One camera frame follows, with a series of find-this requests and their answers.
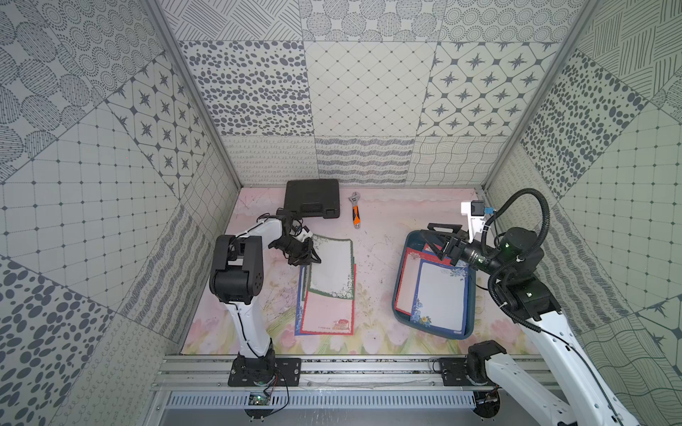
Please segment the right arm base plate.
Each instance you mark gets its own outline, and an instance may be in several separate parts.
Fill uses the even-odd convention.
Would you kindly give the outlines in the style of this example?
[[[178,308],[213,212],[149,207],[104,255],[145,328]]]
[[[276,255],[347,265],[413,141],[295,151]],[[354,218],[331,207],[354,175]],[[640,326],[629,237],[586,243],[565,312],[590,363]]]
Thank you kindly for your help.
[[[436,360],[437,371],[444,386],[480,386],[469,375],[467,357],[446,357]]]

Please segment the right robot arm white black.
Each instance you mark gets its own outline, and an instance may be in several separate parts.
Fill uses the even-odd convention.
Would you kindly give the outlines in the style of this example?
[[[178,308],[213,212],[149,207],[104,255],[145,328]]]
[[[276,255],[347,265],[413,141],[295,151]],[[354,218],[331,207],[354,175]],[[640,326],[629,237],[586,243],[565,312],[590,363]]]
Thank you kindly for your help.
[[[490,227],[524,195],[538,202],[542,216],[539,232],[512,227],[493,247],[488,246]],[[491,216],[479,201],[465,204],[463,212],[469,222],[466,231],[461,225],[431,223],[422,237],[439,259],[463,262],[488,275],[492,301],[538,349],[564,396],[558,398],[547,390],[492,340],[469,348],[465,359],[468,379],[502,388],[541,425],[638,424],[577,342],[552,291],[535,275],[543,259],[541,246],[551,228],[545,196],[534,188],[523,188]]]

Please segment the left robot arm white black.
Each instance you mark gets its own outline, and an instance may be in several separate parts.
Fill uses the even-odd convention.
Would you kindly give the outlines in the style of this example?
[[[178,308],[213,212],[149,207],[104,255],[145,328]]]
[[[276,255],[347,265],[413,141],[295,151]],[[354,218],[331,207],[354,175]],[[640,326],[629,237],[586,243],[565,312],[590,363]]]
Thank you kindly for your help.
[[[265,213],[248,230],[216,239],[209,289],[227,307],[236,328],[236,372],[255,383],[276,375],[275,349],[257,300],[266,278],[265,250],[279,250],[291,266],[321,263],[313,233],[300,214],[287,209]]]

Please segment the green bordered scalloped stationery paper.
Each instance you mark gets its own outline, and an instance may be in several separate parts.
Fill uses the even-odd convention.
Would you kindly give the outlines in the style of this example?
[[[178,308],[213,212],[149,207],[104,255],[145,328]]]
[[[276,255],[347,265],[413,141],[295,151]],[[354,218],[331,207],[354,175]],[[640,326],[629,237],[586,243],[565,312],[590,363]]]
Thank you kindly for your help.
[[[311,265],[309,289],[322,296],[353,299],[353,242],[315,235],[313,243],[321,263]]]

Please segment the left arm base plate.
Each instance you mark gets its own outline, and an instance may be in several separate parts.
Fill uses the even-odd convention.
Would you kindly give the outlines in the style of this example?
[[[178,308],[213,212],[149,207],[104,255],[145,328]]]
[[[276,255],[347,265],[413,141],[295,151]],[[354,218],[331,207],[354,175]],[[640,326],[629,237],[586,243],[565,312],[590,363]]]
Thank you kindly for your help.
[[[227,383],[229,387],[265,387],[274,382],[298,387],[301,370],[301,358],[256,360],[238,356],[232,363]]]

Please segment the teal plastic storage box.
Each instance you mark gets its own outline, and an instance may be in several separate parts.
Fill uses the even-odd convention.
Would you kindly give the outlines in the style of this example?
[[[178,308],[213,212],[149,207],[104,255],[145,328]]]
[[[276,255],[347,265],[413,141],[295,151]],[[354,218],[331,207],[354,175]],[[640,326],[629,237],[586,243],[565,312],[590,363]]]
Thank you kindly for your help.
[[[401,265],[402,265],[403,257],[405,254],[405,250],[407,248],[412,248],[415,250],[423,250],[424,247],[427,247],[427,246],[426,246],[426,242],[424,241],[424,239],[420,236],[420,231],[413,231],[413,232],[408,234],[406,241],[405,241],[405,245],[403,247],[400,266],[399,266],[399,270],[398,270],[397,278],[396,278],[396,284],[394,287],[394,295],[393,295],[393,301],[392,301],[392,311],[393,311],[394,317],[395,317],[395,319],[397,319],[397,321],[399,321],[399,323],[406,325],[408,327],[411,327],[411,328],[415,328],[418,331],[428,333],[430,335],[436,335],[437,337],[442,337],[442,338],[449,339],[449,340],[465,340],[465,339],[467,339],[467,337],[470,337],[470,335],[473,332],[473,328],[474,328],[475,299],[476,299],[476,289],[477,289],[477,287],[476,287],[476,272],[474,271],[474,269],[470,268],[470,266],[468,266],[468,264],[466,264],[468,266],[468,271],[469,271],[468,316],[467,316],[465,334],[462,337],[446,337],[445,335],[443,335],[441,333],[429,332],[424,328],[418,328],[416,324],[413,324],[410,322],[410,316],[408,316],[407,314],[401,313],[401,312],[397,312],[394,309],[394,300],[395,300],[395,296],[396,296],[396,291],[398,289],[398,283],[399,283],[399,278],[400,278],[400,274],[401,274]]]

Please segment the blue floral stationery paper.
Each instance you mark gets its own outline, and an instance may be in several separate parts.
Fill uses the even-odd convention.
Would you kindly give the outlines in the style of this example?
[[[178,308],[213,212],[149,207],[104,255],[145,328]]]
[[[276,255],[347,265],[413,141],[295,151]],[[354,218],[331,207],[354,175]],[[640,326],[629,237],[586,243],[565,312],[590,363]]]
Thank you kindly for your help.
[[[446,337],[462,337],[468,316],[469,271],[463,262],[422,260],[410,322]]]
[[[298,295],[297,295],[296,317],[295,317],[295,327],[294,327],[295,335],[302,335],[301,327],[302,327],[303,310],[304,310],[304,304],[305,304],[305,303],[303,303],[303,304],[300,303],[302,267],[303,266],[300,267],[299,276],[298,276]]]

